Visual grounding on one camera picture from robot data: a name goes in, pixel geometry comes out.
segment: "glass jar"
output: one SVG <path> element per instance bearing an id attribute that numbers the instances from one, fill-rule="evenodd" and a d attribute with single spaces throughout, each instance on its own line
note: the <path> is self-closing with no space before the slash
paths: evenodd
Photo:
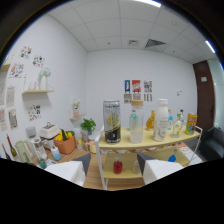
<path id="1" fill-rule="evenodd" d="M 130 141 L 132 143 L 140 143 L 143 138 L 143 101 L 132 100 L 132 109 L 130 115 Z"/>
<path id="2" fill-rule="evenodd" d="M 134 174 L 139 174 L 141 172 L 140 166 L 139 166 L 139 163 L 138 163 L 138 160 L 135 160 L 134 165 L 133 165 L 132 172 Z"/>
<path id="3" fill-rule="evenodd" d="M 122 172 L 122 162 L 120 156 L 116 156 L 114 161 L 114 173 L 120 174 Z"/>

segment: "orange basket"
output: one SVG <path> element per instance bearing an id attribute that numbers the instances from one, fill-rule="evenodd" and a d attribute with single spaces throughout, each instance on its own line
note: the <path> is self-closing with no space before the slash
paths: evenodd
<path id="1" fill-rule="evenodd" d="M 54 137 L 54 143 L 58 147 L 58 150 L 60 153 L 70 154 L 76 148 L 74 135 L 66 141 L 57 141 L 57 140 L 55 140 L 56 137 L 57 136 Z"/>

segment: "label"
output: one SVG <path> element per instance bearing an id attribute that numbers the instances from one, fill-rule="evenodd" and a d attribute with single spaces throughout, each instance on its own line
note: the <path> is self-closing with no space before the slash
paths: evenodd
<path id="1" fill-rule="evenodd" d="M 169 121 L 167 119 L 154 121 L 153 139 L 156 141 L 164 141 L 167 133 Z"/>

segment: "ceiling vent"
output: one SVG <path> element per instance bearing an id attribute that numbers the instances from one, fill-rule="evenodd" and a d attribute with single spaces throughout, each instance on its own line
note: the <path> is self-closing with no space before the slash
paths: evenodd
<path id="1" fill-rule="evenodd" d="M 129 40 L 128 45 L 130 45 L 130 46 L 138 46 L 138 41 L 137 40 Z"/>
<path id="2" fill-rule="evenodd" d="M 167 48 L 168 44 L 160 42 L 158 40 L 149 39 L 145 49 L 157 52 L 163 52 Z"/>

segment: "ceiling tile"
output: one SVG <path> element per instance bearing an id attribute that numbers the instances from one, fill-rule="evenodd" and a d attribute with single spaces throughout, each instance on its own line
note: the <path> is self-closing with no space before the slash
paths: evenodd
<path id="1" fill-rule="evenodd" d="M 120 20 L 109 19 L 86 23 L 93 38 L 120 36 Z"/>
<path id="2" fill-rule="evenodd" d="M 138 45 L 137 46 L 132 46 L 129 45 L 129 40 L 137 40 Z M 135 49 L 145 49 L 145 46 L 148 42 L 148 38 L 142 38 L 142 37 L 127 37 L 123 36 L 122 37 L 122 48 L 135 48 Z"/>
<path id="3" fill-rule="evenodd" d="M 80 42 L 93 39 L 85 25 L 75 26 L 70 29 L 70 32 Z"/>
<path id="4" fill-rule="evenodd" d="M 156 23 L 166 26 L 177 33 L 181 33 L 188 26 L 186 21 L 166 9 L 161 9 Z"/>
<path id="5" fill-rule="evenodd" d="M 160 8 L 135 1 L 119 0 L 121 18 L 154 22 Z"/>
<path id="6" fill-rule="evenodd" d="M 120 37 L 104 37 L 97 38 L 95 42 L 100 50 L 106 49 L 120 49 L 121 48 L 121 38 Z"/>
<path id="7" fill-rule="evenodd" d="M 172 56 L 174 56 L 174 57 L 177 57 L 178 55 L 183 54 L 184 51 L 181 50 L 181 49 L 178 48 L 178 47 L 175 47 L 175 46 L 173 46 L 173 45 L 169 45 L 169 46 L 166 48 L 166 50 L 163 51 L 163 53 L 172 55 Z"/>
<path id="8" fill-rule="evenodd" d="M 149 37 L 152 27 L 153 23 L 146 21 L 133 19 L 121 20 L 122 36 Z"/>
<path id="9" fill-rule="evenodd" d="M 178 33 L 176 33 L 175 31 L 156 24 L 153 27 L 149 37 L 153 40 L 158 40 L 164 43 L 171 43 L 177 36 Z"/>
<path id="10" fill-rule="evenodd" d="M 119 18 L 117 1 L 94 1 L 75 8 L 84 22 Z"/>
<path id="11" fill-rule="evenodd" d="M 87 52 L 98 50 L 98 47 L 94 40 L 83 41 L 81 42 L 81 44 L 86 49 Z"/>
<path id="12" fill-rule="evenodd" d="M 192 25 L 188 26 L 183 32 L 182 35 L 192 41 L 194 44 L 199 44 L 205 41 L 205 38 L 202 34 L 194 28 Z"/>
<path id="13" fill-rule="evenodd" d="M 192 54 L 195 58 L 199 58 L 204 55 L 204 52 L 197 46 L 194 46 L 190 50 L 188 50 L 188 53 Z"/>
<path id="14" fill-rule="evenodd" d="M 188 52 L 185 52 L 185 53 L 179 55 L 178 58 L 181 58 L 188 62 L 191 62 L 193 59 L 195 59 L 195 57 L 193 55 L 189 54 Z"/>
<path id="15" fill-rule="evenodd" d="M 83 23 L 74 9 L 69 9 L 55 18 L 68 29 Z"/>
<path id="16" fill-rule="evenodd" d="M 195 45 L 194 43 L 192 43 L 190 40 L 188 40 L 186 37 L 182 35 L 179 35 L 177 38 L 175 38 L 174 41 L 171 42 L 171 44 L 184 51 L 189 50 Z"/>
<path id="17" fill-rule="evenodd" d="M 95 1 L 98 1 L 98 0 L 74 0 L 74 1 L 70 1 L 68 4 L 72 6 L 73 8 L 75 8 L 79 5 L 83 5 L 83 4 L 95 2 Z"/>
<path id="18" fill-rule="evenodd" d="M 57 8 L 49 11 L 48 14 L 50 16 L 55 17 L 55 16 L 59 15 L 60 13 L 66 11 L 68 9 L 71 9 L 71 7 L 68 4 L 63 4 L 63 5 L 58 6 Z"/>

